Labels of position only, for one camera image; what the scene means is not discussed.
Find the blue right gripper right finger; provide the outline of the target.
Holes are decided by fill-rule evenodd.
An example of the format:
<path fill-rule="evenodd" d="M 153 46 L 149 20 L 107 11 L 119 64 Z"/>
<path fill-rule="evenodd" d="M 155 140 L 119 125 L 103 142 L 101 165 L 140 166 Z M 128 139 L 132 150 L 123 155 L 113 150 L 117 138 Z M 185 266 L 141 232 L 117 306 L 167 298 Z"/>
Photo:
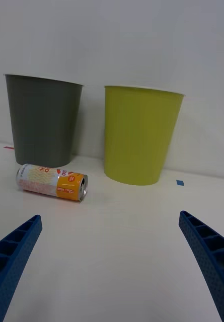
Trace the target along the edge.
<path fill-rule="evenodd" d="M 224 321 L 224 237 L 186 211 L 180 212 L 179 227 Z"/>

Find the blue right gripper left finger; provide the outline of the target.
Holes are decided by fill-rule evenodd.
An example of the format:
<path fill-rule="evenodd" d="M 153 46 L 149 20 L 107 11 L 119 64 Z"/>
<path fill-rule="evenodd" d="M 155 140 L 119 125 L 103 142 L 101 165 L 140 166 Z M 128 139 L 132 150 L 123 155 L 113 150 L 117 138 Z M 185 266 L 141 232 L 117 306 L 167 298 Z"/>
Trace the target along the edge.
<path fill-rule="evenodd" d="M 0 240 L 0 321 L 5 318 L 41 231 L 41 216 L 35 215 Z"/>

